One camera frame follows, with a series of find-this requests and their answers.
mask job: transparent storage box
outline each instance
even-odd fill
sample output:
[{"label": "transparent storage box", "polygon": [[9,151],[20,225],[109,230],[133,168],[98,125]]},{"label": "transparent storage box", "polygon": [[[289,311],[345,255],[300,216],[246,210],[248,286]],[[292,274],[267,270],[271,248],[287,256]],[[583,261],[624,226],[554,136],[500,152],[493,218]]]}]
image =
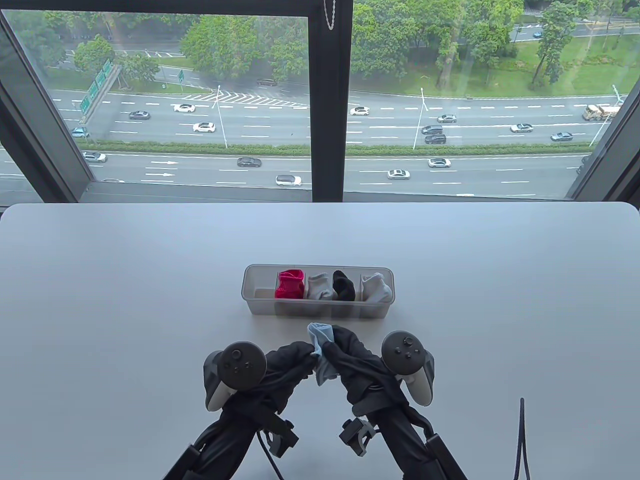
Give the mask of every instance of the transparent storage box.
[{"label": "transparent storage box", "polygon": [[[307,279],[320,273],[341,270],[352,282],[356,291],[355,301],[338,300],[290,300],[275,298],[278,274],[285,270],[298,269],[305,273],[305,295]],[[389,302],[373,303],[362,301],[362,276],[382,274],[391,288]],[[247,302],[253,315],[275,315],[278,317],[352,318],[381,319],[387,315],[389,307],[396,300],[394,274],[388,268],[342,267],[329,265],[249,265],[244,271],[242,298]]]}]

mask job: light blue cloth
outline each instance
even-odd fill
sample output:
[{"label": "light blue cloth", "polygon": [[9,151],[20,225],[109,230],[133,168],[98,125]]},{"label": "light blue cloth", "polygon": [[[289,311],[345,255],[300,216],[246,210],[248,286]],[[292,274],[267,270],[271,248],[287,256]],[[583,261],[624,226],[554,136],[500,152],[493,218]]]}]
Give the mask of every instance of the light blue cloth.
[{"label": "light blue cloth", "polygon": [[310,323],[307,331],[311,337],[311,343],[316,347],[314,355],[317,355],[319,359],[314,369],[316,371],[316,381],[318,385],[322,385],[327,380],[338,378],[337,370],[322,354],[323,343],[333,342],[333,327],[326,323]]}]

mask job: car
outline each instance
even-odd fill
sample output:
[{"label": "car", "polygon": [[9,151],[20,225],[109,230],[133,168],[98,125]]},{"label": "car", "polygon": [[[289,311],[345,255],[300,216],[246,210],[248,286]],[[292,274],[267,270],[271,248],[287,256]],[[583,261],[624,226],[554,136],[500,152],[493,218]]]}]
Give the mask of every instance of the car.
[{"label": "car", "polygon": [[451,162],[446,158],[432,158],[429,160],[430,168],[449,168]]},{"label": "car", "polygon": [[389,180],[408,180],[411,178],[411,174],[408,170],[389,170],[387,172],[387,178]]},{"label": "car", "polygon": [[107,155],[100,152],[82,152],[82,156],[89,163],[104,163],[107,161]]},{"label": "car", "polygon": [[136,110],[129,113],[129,120],[148,120],[151,114],[148,111]]},{"label": "car", "polygon": [[436,120],[438,120],[438,122],[440,122],[441,124],[455,124],[458,122],[458,119],[455,115],[440,115],[438,118],[436,118]]},{"label": "car", "polygon": [[551,141],[571,141],[573,140],[573,134],[569,132],[558,132],[551,135]]},{"label": "car", "polygon": [[193,126],[194,132],[213,133],[216,131],[216,126],[212,122],[200,122]]},{"label": "car", "polygon": [[262,160],[253,157],[240,157],[237,165],[259,167],[262,166]]},{"label": "car", "polygon": [[299,187],[302,185],[302,179],[295,175],[278,175],[276,177],[276,185],[280,187]]},{"label": "car", "polygon": [[86,127],[76,127],[71,130],[71,136],[74,138],[88,138],[89,130]]},{"label": "car", "polygon": [[196,106],[195,105],[191,105],[189,103],[183,103],[180,105],[174,105],[173,106],[173,111],[179,111],[182,113],[193,113],[196,111]]},{"label": "car", "polygon": [[368,115],[369,107],[354,107],[349,112],[350,115]]},{"label": "car", "polygon": [[427,135],[424,137],[424,143],[427,143],[428,145],[437,145],[441,143],[447,143],[447,136],[444,133]]},{"label": "car", "polygon": [[530,133],[533,132],[533,126],[531,124],[516,124],[511,126],[511,131],[514,133]]},{"label": "car", "polygon": [[258,85],[265,85],[265,86],[276,86],[278,84],[278,82],[270,78],[258,78],[256,83]]},{"label": "car", "polygon": [[422,127],[423,135],[434,135],[436,133],[443,133],[442,125],[427,125],[426,127]]}]

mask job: gray sock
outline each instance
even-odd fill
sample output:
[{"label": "gray sock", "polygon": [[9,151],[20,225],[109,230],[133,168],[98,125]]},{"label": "gray sock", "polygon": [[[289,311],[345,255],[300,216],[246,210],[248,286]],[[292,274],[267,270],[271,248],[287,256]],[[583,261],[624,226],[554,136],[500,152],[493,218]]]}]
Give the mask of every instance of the gray sock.
[{"label": "gray sock", "polygon": [[388,303],[394,296],[381,273],[374,273],[371,276],[362,275],[360,281],[362,284],[362,301]]},{"label": "gray sock", "polygon": [[333,300],[336,297],[333,291],[333,280],[328,273],[320,273],[307,277],[307,299],[309,300]]}]

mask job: hedge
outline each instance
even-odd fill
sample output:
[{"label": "hedge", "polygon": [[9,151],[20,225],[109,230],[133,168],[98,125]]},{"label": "hedge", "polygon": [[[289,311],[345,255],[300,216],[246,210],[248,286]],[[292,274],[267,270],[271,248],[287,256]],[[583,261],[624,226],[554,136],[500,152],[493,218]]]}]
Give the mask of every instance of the hedge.
[{"label": "hedge", "polygon": [[[106,152],[141,152],[157,154],[204,154],[239,156],[309,156],[308,145],[224,145],[217,143],[160,143],[154,141],[86,141],[76,139],[78,147]],[[514,155],[514,154],[569,154],[591,152],[588,143],[558,144],[505,144],[505,145],[420,145],[416,149],[394,145],[347,145],[348,156],[405,156],[435,157],[441,155]]]}]

